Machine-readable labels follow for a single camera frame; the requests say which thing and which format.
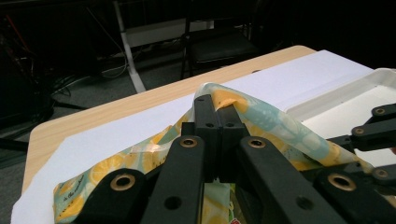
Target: desk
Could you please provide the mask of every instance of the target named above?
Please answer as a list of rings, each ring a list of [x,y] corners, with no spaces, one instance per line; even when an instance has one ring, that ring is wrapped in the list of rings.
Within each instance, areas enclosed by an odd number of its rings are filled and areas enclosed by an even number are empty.
[[[37,126],[31,133],[22,191],[67,137],[115,119],[121,119],[156,105],[194,93],[205,82],[223,83],[269,68],[315,51],[303,46],[282,49],[242,63],[230,65],[197,77],[191,77],[151,91],[145,91],[105,105],[55,119]]]

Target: chair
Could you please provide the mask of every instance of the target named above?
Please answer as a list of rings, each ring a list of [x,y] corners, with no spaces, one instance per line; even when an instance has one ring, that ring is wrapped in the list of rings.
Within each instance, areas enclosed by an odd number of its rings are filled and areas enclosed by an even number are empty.
[[[183,61],[190,76],[192,68],[221,67],[260,55],[248,39],[250,26],[260,0],[190,0],[185,33],[181,37]],[[213,21],[214,27],[192,31],[193,22]]]

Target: yellow floral cloth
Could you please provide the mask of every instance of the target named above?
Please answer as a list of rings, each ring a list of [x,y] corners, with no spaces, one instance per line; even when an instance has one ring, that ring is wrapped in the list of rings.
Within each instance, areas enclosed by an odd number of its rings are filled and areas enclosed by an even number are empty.
[[[355,154],[326,141],[301,122],[272,105],[219,84],[206,83],[195,98],[210,94],[215,109],[233,105],[250,135],[270,140],[297,170],[359,161],[366,172],[372,166]],[[193,121],[193,109],[187,111],[173,126],[95,164],[54,190],[55,223],[71,223],[81,211],[97,184],[109,173],[120,168],[136,169],[143,174],[164,163],[172,141],[180,135],[182,122]],[[230,186],[205,184],[203,223],[228,223]]]

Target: gray carpet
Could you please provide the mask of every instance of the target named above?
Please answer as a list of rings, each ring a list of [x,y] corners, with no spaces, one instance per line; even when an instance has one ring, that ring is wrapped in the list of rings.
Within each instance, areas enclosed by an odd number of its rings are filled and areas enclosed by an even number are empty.
[[[148,90],[179,80],[181,69],[181,50],[178,45],[161,46],[151,51],[142,52],[135,61],[135,66]],[[114,70],[113,76],[122,70]],[[136,94],[127,72],[118,77],[84,77],[74,84],[54,94],[52,97],[59,102],[85,107],[94,107]],[[76,109],[55,107],[50,119],[57,119],[78,112]],[[28,124],[13,126],[0,133],[0,137],[15,133]],[[16,138],[27,142],[29,133]],[[9,153],[0,148],[0,160]],[[14,155],[13,161],[0,169],[0,224],[10,222],[13,204],[21,197],[25,156]]]

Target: white plastic tray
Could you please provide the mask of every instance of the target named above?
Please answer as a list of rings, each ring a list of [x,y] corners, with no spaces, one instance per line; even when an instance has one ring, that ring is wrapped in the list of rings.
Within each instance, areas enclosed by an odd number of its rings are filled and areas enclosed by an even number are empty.
[[[364,124],[371,110],[396,103],[396,71],[376,69],[366,77],[328,91],[317,98],[291,107],[287,112],[324,138],[350,134],[352,128]],[[389,149],[356,154],[373,166],[396,163]]]

